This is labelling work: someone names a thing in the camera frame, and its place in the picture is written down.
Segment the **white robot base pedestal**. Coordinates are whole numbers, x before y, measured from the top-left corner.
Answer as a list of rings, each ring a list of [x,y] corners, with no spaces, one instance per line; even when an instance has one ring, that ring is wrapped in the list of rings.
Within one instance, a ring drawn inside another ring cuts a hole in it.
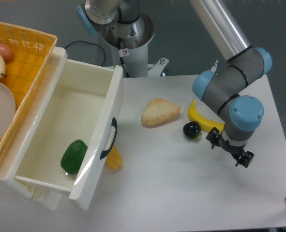
[[[148,74],[148,45],[154,36],[152,20],[144,13],[131,24],[119,22],[102,31],[111,49],[113,65],[123,67],[124,77],[146,77]]]

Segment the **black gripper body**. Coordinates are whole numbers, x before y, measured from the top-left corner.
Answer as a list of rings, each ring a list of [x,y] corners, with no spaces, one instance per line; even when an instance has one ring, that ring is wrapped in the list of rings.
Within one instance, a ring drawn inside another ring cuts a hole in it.
[[[219,145],[223,150],[229,152],[231,155],[242,155],[244,152],[245,141],[235,140],[226,132],[221,132]]]

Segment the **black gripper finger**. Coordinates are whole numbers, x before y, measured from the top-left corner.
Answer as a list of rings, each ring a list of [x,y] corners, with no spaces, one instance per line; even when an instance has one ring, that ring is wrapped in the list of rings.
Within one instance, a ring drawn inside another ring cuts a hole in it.
[[[251,164],[253,157],[254,157],[254,153],[250,152],[250,151],[244,151],[241,150],[240,153],[235,154],[235,160],[236,160],[236,164],[235,166],[243,166],[244,168],[248,168],[248,166]]]
[[[206,136],[206,140],[210,142],[211,148],[220,146],[220,132],[217,128],[212,128]]]

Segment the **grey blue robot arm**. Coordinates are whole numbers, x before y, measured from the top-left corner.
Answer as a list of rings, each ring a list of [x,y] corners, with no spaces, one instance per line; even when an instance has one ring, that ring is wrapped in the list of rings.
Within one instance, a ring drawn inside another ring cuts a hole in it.
[[[264,115],[262,103],[240,92],[265,75],[272,66],[270,54],[253,48],[220,0],[191,2],[200,20],[228,62],[225,72],[202,72],[193,82],[192,90],[223,121],[224,128],[212,125],[207,140],[221,147],[236,160],[249,166],[254,155],[244,147]],[[77,14],[91,34],[100,32],[111,46],[115,64],[122,65],[127,77],[147,74],[147,55],[139,49],[154,36],[151,19],[140,10],[137,0],[87,0],[77,6]]]

